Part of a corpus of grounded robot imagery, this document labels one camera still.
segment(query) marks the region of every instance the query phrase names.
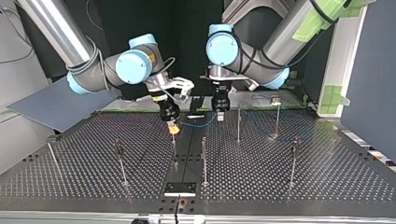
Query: white cable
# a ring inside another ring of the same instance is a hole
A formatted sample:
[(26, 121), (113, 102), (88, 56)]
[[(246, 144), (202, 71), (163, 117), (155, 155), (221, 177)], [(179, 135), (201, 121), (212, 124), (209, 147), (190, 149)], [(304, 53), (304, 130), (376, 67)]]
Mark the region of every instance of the white cable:
[(100, 25), (98, 25), (96, 22), (94, 22), (93, 19), (91, 18), (90, 12), (88, 10), (89, 5), (90, 5), (90, 0), (87, 0), (87, 3), (85, 4), (85, 11), (87, 12), (88, 19), (90, 19), (91, 23), (94, 26), (96, 26), (96, 28), (103, 31), (103, 28)]
[(164, 66), (160, 71), (156, 72), (155, 74), (160, 74), (160, 73), (162, 73), (163, 71), (166, 71), (168, 68), (170, 68), (170, 67), (172, 66), (172, 64), (175, 63), (176, 58), (175, 58), (175, 57), (170, 57), (170, 58), (166, 59), (165, 62), (163, 62), (163, 64), (166, 64), (166, 63), (168, 63), (169, 61), (172, 61), (172, 62), (170, 62), (168, 65)]
[(72, 75), (79, 75), (79, 74), (86, 72), (95, 63), (96, 59), (99, 58), (99, 66), (100, 66), (101, 74), (103, 76), (103, 81), (105, 83), (106, 90), (110, 91), (110, 88), (108, 86), (107, 79), (106, 79), (106, 69), (105, 69), (105, 66), (108, 66), (108, 64), (106, 64), (106, 61), (103, 59), (102, 51), (96, 47), (95, 42), (89, 36), (86, 35), (86, 37), (92, 43), (93, 54), (92, 54), (91, 58), (80, 67), (66, 66), (66, 69)]
[(21, 18), (20, 15), (18, 15), (18, 13), (8, 7), (0, 7), (0, 12), (3, 13), (3, 15), (6, 18), (7, 23), (11, 26), (11, 28), (14, 29), (14, 32), (18, 35), (18, 37), (29, 47), (32, 48), (32, 45), (29, 43), (27, 36), (26, 39), (22, 37), (22, 35), (20, 34), (20, 32), (18, 31), (17, 27), (15, 27), (14, 23), (12, 23), (11, 19), (9, 18), (9, 16), (6, 14), (6, 11), (11, 12), (12, 14), (14, 14), (16, 17), (18, 17), (19, 19)]
[(172, 100), (174, 100), (175, 103), (180, 104), (180, 101), (179, 101), (179, 100), (177, 100), (169, 91), (167, 91), (166, 89), (162, 88), (160, 85), (157, 85), (157, 84), (155, 84), (155, 83), (153, 83), (153, 82), (150, 82), (150, 81), (145, 81), (144, 83), (148, 83), (148, 84), (150, 84), (150, 85), (153, 85), (153, 86), (157, 87), (157, 88), (160, 89), (161, 91), (165, 92), (166, 95), (168, 95)]

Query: end effector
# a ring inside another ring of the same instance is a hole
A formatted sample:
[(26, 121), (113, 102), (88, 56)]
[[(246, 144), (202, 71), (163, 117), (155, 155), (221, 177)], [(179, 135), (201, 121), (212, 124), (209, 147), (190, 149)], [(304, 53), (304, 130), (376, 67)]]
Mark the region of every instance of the end effector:
[[(163, 61), (153, 35), (131, 39), (129, 46), (129, 50), (111, 56), (103, 63), (98, 62), (84, 73), (70, 72), (67, 80), (71, 89), (78, 94), (85, 94), (104, 90), (106, 85), (144, 82), (153, 101), (160, 106), (162, 120), (177, 119), (180, 109), (176, 103), (187, 101), (193, 83), (182, 77), (169, 77), (167, 69), (175, 62), (175, 58)], [(173, 96), (173, 89), (181, 89), (178, 99)]]

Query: gray panel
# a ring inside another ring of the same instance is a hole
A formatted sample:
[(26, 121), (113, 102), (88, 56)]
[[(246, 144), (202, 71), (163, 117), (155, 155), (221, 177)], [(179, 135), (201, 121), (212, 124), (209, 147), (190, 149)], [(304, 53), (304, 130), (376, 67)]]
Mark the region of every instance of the gray panel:
[(396, 161), (396, 1), (368, 6), (342, 123), (365, 142)]
[(119, 91), (99, 91), (95, 94), (74, 93), (66, 77), (7, 108), (23, 114), (59, 132), (65, 132), (92, 112), (110, 104)]

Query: metal frame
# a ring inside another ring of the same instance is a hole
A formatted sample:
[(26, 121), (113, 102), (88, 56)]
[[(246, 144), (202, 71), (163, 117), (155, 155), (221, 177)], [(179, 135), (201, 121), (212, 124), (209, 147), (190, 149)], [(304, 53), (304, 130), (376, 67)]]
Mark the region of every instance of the metal frame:
[(290, 6), (285, 0), (234, 0), (225, 9), (222, 20), (225, 23), (237, 24), (256, 7), (269, 7), (282, 18), (285, 18), (290, 11)]

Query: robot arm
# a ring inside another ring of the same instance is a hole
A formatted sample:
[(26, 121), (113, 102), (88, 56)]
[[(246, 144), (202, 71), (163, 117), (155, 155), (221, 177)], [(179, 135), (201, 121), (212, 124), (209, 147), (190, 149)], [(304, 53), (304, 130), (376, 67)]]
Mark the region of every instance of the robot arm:
[(182, 89), (181, 99), (185, 101), (194, 85), (187, 79), (168, 76), (166, 69), (172, 63), (165, 65), (153, 35), (131, 39), (129, 50), (103, 59), (95, 43), (78, 29), (62, 0), (19, 0), (19, 3), (66, 63), (67, 81), (75, 93), (144, 82), (161, 108), (162, 119), (178, 118), (178, 105), (172, 95), (166, 95), (167, 90)]
[[(278, 25), (261, 50), (241, 42), (231, 24), (211, 25), (206, 54), (212, 83), (246, 79), (253, 91), (259, 85), (277, 90), (289, 76), (290, 61), (321, 29), (327, 29), (349, 6), (350, 0), (300, 0)], [(215, 92), (214, 99), (223, 95)], [(221, 105), (222, 100), (212, 104)], [(227, 110), (213, 106), (216, 111)]]

